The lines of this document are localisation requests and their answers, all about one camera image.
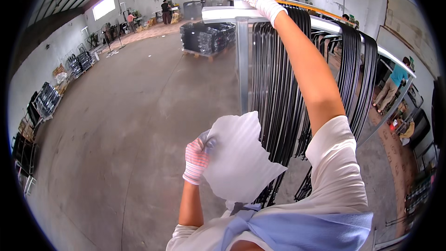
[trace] stacked frames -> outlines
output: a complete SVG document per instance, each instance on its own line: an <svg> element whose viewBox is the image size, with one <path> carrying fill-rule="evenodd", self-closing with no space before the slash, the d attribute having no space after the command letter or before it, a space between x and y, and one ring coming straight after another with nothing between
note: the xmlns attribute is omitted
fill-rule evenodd
<svg viewBox="0 0 446 251"><path fill-rule="evenodd" d="M361 35L359 31L343 23L342 37L323 31L311 30L308 13L293 6L284 5L289 16L315 44L322 55L327 39L342 38L343 50L341 66L338 73L338 88L350 127L356 139L359 138L368 115L375 81L377 45L369 36L364 38L364 74L358 101L355 92L360 77ZM311 128L308 113L294 77L288 54L276 30L269 22L253 25L253 82L251 110L258 111L261 133L259 140L262 147L270 153L271 162L288 166L296 148L295 156L305 156L311 141ZM262 207L274 205L285 173L279 175L262 191L254 203ZM308 177L296 193L296 200L311 193L311 170Z"/></svg>
<svg viewBox="0 0 446 251"><path fill-rule="evenodd" d="M307 12L286 7L289 16L310 38ZM287 166L293 155L304 102L287 52L276 30L268 23L253 25L253 83L251 110L259 112L259 140L272 162ZM284 173L262 191L254 203L274 204Z"/></svg>

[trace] work glove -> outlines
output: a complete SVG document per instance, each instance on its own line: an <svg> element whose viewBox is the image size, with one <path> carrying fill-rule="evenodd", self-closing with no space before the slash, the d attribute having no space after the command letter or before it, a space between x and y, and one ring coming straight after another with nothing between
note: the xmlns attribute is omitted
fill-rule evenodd
<svg viewBox="0 0 446 251"><path fill-rule="evenodd" d="M274 20L276 19L277 14L280 11L285 11L287 14L287 10L278 4L275 0L243 0L249 3L250 6L255 7L259 13L267 18L272 27L274 27Z"/></svg>
<svg viewBox="0 0 446 251"><path fill-rule="evenodd" d="M204 131L192 143L186 147L186 170L183 178L185 181L195 185L201 183L200 177L209 164L209 153L216 145L216 140L207 140L209 130Z"/></svg>

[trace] white bag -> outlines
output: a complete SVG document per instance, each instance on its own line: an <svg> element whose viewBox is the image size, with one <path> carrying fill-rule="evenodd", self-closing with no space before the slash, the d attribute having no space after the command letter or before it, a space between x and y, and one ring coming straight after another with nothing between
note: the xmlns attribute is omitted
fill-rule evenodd
<svg viewBox="0 0 446 251"><path fill-rule="evenodd" d="M287 170L268 160L259 134L257 111L222 116L212 125L208 138L214 137L217 144L203 176L216 196L251 203L271 180Z"/></svg>
<svg viewBox="0 0 446 251"><path fill-rule="evenodd" d="M66 72L57 74L57 76L55 77L57 84L60 85L63 81L65 81L67 76L68 76L68 74Z"/></svg>

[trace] person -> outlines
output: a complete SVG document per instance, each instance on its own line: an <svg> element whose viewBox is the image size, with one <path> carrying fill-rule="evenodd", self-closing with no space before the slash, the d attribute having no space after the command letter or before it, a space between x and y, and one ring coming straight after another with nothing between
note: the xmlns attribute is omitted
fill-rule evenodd
<svg viewBox="0 0 446 251"><path fill-rule="evenodd" d="M163 4L161 4L161 8L163 9L163 22L165 25L170 24L170 4L167 3L167 0L163 0Z"/></svg>
<svg viewBox="0 0 446 251"><path fill-rule="evenodd" d="M137 28L135 27L135 23L133 23L133 19L136 19L136 17L131 13L128 13L127 16L128 28L130 29L130 31L136 32Z"/></svg>
<svg viewBox="0 0 446 251"><path fill-rule="evenodd" d="M403 58L403 63L407 67L410 67L410 60L407 57ZM395 64L395 69L393 69L393 72L390 74L389 78L384 84L383 89L376 97L375 102L373 102L373 106L378 107L378 113L381 113L381 111L393 99L393 96L398 91L398 87L400 86L401 81L408 79L409 78L407 76L407 71L404 70L404 68L400 65Z"/></svg>
<svg viewBox="0 0 446 251"><path fill-rule="evenodd" d="M342 15L342 18L344 19L344 20L350 20L350 17L347 15L347 14L343 14ZM332 38L332 39L330 39L330 41L333 41L333 40L337 40L337 39L339 39L339 38ZM339 41L335 41L335 42L333 42L333 47L332 47L332 49L331 49L331 52L330 52L330 55L332 55L332 56L334 56L335 55L335 48L336 48L336 46L338 45L338 42Z"/></svg>
<svg viewBox="0 0 446 251"><path fill-rule="evenodd" d="M205 131L186 147L178 225L166 250L357 250L370 232L373 214L336 82L285 8L275 0L244 1L271 22L289 55L314 135L306 151L313 191L296 203L259 211L245 205L204 223L199 185L219 143Z"/></svg>
<svg viewBox="0 0 446 251"><path fill-rule="evenodd" d="M319 13L317 13L315 10L308 9L308 14L319 17Z"/></svg>

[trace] warehouse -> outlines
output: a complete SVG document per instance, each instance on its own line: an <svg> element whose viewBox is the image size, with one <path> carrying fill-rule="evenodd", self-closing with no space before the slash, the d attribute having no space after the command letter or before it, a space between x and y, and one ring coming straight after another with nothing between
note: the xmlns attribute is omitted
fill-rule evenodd
<svg viewBox="0 0 446 251"><path fill-rule="evenodd" d="M431 107L440 70L420 9L415 0L276 2L306 22L307 33L295 20L338 82L374 214L363 250L404 238L438 163ZM277 34L255 9L237 15L237 4L36 0L12 67L8 139L26 201L56 249L165 250L178 224L185 148L226 115L258 111L262 146L288 168L254 202L311 196L309 117L285 48L260 39ZM351 59L345 49L355 49ZM405 58L408 78L380 114L373 101ZM204 221L226 210L215 192L206 177Z"/></svg>

